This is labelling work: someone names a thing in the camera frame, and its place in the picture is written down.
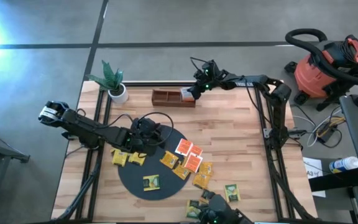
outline concrete floor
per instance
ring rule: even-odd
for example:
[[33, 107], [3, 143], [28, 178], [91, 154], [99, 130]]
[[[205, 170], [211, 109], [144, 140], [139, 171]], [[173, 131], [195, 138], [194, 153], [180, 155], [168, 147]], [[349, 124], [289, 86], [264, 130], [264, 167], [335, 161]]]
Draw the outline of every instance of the concrete floor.
[[[91, 44], [102, 3], [103, 0], [0, 0], [0, 45], [15, 48], [14, 44]], [[301, 27], [321, 29], [332, 40], [342, 40], [348, 34], [358, 37], [358, 1], [110, 0], [99, 43], [281, 42], [289, 30]], [[28, 164], [11, 162], [0, 191], [0, 223], [50, 218], [67, 141], [60, 136], [61, 129], [41, 125], [37, 117], [48, 100], [65, 101], [76, 107], [90, 56], [90, 49], [65, 47], [0, 50], [0, 137], [31, 155]], [[215, 59], [221, 68], [236, 74], [263, 73], [279, 78], [296, 90], [294, 80], [283, 72], [283, 67], [306, 54], [289, 46], [98, 49], [91, 73], [101, 74], [103, 59], [125, 70], [125, 80], [192, 80], [194, 68], [188, 57], [194, 56]], [[351, 93], [358, 93], [358, 87]], [[316, 122], [334, 108], [332, 105], [316, 113], [315, 103], [308, 102], [302, 108]], [[292, 111], [303, 116], [296, 108]], [[303, 120], [296, 119], [295, 123], [299, 128], [311, 128]], [[305, 147], [303, 155], [354, 155], [346, 125], [341, 130], [344, 137], [338, 147], [328, 149], [315, 144]], [[306, 140], [303, 137], [301, 142], [306, 145]], [[350, 221], [345, 205], [337, 207], [341, 212], [328, 210], [333, 206], [327, 205], [347, 200], [343, 194], [328, 195], [326, 200], [316, 198], [319, 216]]]

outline vacuum hose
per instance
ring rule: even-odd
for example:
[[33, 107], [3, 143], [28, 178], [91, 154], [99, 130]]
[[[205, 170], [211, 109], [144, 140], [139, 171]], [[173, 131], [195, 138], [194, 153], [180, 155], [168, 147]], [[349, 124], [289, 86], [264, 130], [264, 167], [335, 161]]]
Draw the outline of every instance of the vacuum hose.
[[348, 73], [340, 72], [339, 70], [334, 68], [324, 57], [322, 51], [318, 49], [316, 46], [314, 46], [311, 43], [293, 38], [294, 36], [301, 35], [301, 34], [313, 35], [317, 37], [320, 42], [327, 40], [326, 35], [320, 30], [316, 30], [316, 29], [296, 29], [290, 31], [289, 33], [286, 34], [285, 40], [289, 44], [305, 49], [309, 51], [314, 57], [317, 57], [319, 59], [319, 62], [316, 63], [318, 63], [319, 67], [327, 71], [333, 77], [347, 82], [351, 82], [354, 85], [358, 85], [358, 77], [352, 76]]

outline wooden tabletop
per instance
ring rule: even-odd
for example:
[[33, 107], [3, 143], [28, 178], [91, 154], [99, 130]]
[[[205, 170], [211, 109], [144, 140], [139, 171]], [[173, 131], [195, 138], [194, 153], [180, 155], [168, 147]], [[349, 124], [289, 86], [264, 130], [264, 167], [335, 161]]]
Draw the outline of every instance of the wooden tabletop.
[[[94, 82], [84, 82], [78, 104], [78, 108], [83, 108], [86, 116], [91, 119], [94, 117], [98, 89], [99, 86]], [[169, 89], [169, 87], [129, 87], [129, 100], [123, 105], [114, 103], [111, 105], [109, 122], [122, 113], [128, 113], [133, 118], [151, 111], [169, 114], [175, 123], [175, 129], [182, 132], [194, 144], [202, 147], [203, 161], [213, 162], [214, 175], [208, 185], [210, 190], [224, 196], [223, 190], [226, 184], [237, 184], [241, 201], [230, 203], [232, 208], [238, 208], [254, 222], [277, 221], [259, 114], [252, 105], [247, 91], [243, 88], [230, 91], [217, 88], [203, 93], [196, 102], [196, 108], [165, 108], [152, 106], [152, 89]], [[254, 91], [250, 91], [251, 96], [254, 97]], [[99, 122], [104, 116], [105, 105], [106, 96]], [[152, 115], [150, 118], [170, 125], [169, 120], [164, 116]], [[287, 105], [285, 122], [288, 128], [293, 128], [289, 105]], [[129, 127], [130, 124], [128, 119], [122, 118], [115, 125]], [[78, 146], [78, 142], [69, 143], [68, 152]], [[117, 167], [111, 164], [110, 148], [108, 144], [104, 148], [94, 222], [194, 221], [185, 218], [187, 200], [198, 200], [202, 193], [202, 190], [191, 184], [194, 174], [174, 196], [158, 201], [142, 200], [133, 196], [122, 185]], [[306, 210], [316, 217], [300, 148], [286, 145], [283, 147], [283, 156], [292, 192]], [[78, 193], [85, 158], [86, 149], [81, 149], [66, 158], [53, 208], [53, 218], [61, 215]], [[88, 211], [89, 194], [90, 190], [85, 198], [83, 212], [85, 215]], [[284, 214], [287, 214], [282, 192], [280, 198]]]

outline red shop vacuum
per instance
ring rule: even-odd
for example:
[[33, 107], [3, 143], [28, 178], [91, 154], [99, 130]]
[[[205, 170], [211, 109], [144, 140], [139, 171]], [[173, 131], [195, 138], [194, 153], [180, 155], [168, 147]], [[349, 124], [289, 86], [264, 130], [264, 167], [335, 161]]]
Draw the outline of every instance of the red shop vacuum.
[[[309, 34], [318, 38], [313, 45], [296, 35]], [[327, 40], [326, 35], [316, 29], [296, 29], [286, 34], [285, 40], [310, 52], [298, 63], [290, 62], [285, 71], [293, 73], [299, 92], [294, 102], [302, 105], [309, 98], [325, 98], [317, 105], [322, 111], [330, 103], [338, 103], [339, 97], [358, 85], [358, 40], [348, 35], [342, 42]]]

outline spray can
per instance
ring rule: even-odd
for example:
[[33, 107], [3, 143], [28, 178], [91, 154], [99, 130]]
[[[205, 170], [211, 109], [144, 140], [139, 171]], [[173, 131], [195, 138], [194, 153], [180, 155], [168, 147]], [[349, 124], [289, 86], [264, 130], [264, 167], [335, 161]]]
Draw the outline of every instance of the spray can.
[[358, 168], [358, 158], [354, 156], [339, 159], [329, 164], [329, 170], [333, 174], [356, 168]]

